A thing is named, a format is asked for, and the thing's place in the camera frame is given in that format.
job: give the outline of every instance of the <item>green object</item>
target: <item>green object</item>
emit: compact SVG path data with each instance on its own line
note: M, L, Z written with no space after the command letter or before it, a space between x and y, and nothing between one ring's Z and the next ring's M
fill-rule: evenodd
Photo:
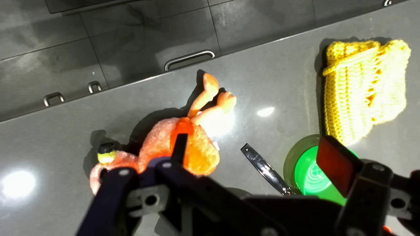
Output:
M303 196L345 205L345 198L332 185L324 172L316 164L317 146L306 150L298 159L294 168L294 183Z

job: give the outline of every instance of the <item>orange stuffed toy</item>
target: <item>orange stuffed toy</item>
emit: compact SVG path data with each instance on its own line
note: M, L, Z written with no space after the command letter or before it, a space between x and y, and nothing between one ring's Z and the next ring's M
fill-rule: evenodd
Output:
M98 163L90 172L90 188L96 194L100 188L100 173L102 169L130 167L142 173L151 160L172 156L173 146L178 134L188 134L184 155L184 168L195 176L211 175L219 164L219 151L209 138L206 129L211 121L226 121L236 105L236 97L230 92L222 92L216 97L216 105L201 109L212 101L219 93L218 80L203 75L203 92L193 101L188 117L169 118L157 122L147 134L139 156L117 151L113 160Z

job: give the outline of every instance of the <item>yellow knitted cloth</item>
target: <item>yellow knitted cloth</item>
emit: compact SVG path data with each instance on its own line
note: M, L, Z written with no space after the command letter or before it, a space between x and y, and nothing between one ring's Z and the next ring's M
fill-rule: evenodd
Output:
M333 42L327 49L324 113L327 134L345 146L405 108L405 68L411 50L403 41Z

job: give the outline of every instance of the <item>gray countertop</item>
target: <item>gray countertop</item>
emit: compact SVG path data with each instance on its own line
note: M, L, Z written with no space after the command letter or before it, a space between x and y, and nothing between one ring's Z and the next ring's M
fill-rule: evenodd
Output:
M0 193L1 235L73 235L92 198L84 173L92 133L105 130L109 138L128 142L143 117L185 106L198 70L214 74L237 96L232 131L218 141L220 164L212 179L227 188L275 194L239 148L252 144L282 173L293 144L319 133L320 50L332 40L401 38L411 46L407 109L353 147L358 156L408 175L420 167L415 150L420 139L419 9L417 2L400 4L0 124L0 176L25 171L34 177L26 200ZM258 117L264 108L274 113ZM156 215L146 218L138 235L155 235L156 221ZM170 235L165 227L157 232Z

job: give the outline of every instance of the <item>metal tool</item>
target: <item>metal tool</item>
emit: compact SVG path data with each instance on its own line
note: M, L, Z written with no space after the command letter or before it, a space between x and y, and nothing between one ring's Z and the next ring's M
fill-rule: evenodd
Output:
M260 172L260 175L282 196L294 196L295 193L285 180L254 151L248 143L240 148L241 154Z

